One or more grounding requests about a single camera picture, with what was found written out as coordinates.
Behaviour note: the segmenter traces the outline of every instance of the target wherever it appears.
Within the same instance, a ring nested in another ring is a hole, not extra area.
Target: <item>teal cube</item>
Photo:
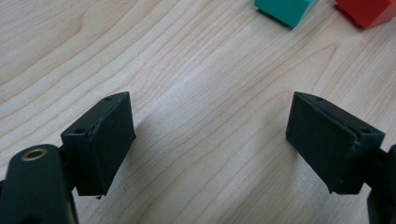
[[[317,2],[318,0],[255,0],[254,5],[264,14],[287,26],[296,27]]]

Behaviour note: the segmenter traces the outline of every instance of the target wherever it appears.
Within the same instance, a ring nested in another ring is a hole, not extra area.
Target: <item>black object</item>
[[[106,195],[136,138],[129,92],[108,96],[61,134],[64,145],[29,147],[10,161],[0,223],[78,223],[71,190]]]
[[[358,194],[363,183],[371,224],[396,223],[396,146],[380,149],[385,134],[332,103],[295,92],[287,140],[329,192]]]

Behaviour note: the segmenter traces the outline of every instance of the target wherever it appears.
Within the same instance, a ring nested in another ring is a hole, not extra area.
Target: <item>red cube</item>
[[[363,28],[369,28],[396,17],[396,0],[335,1]]]

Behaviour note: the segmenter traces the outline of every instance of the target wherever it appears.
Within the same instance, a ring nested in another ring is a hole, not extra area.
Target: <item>toy block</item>
[[[254,5],[264,14],[286,26],[296,27],[318,0],[255,0]]]
[[[335,0],[362,28],[369,28],[396,17],[396,0]]]

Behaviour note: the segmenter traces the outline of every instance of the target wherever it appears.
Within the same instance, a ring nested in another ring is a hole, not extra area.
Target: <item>wood grain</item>
[[[129,91],[138,138],[81,223],[368,223],[287,143],[292,93],[320,95],[395,143],[396,21],[369,30],[321,1],[290,30],[253,1],[0,1],[0,176],[61,145],[99,99]]]

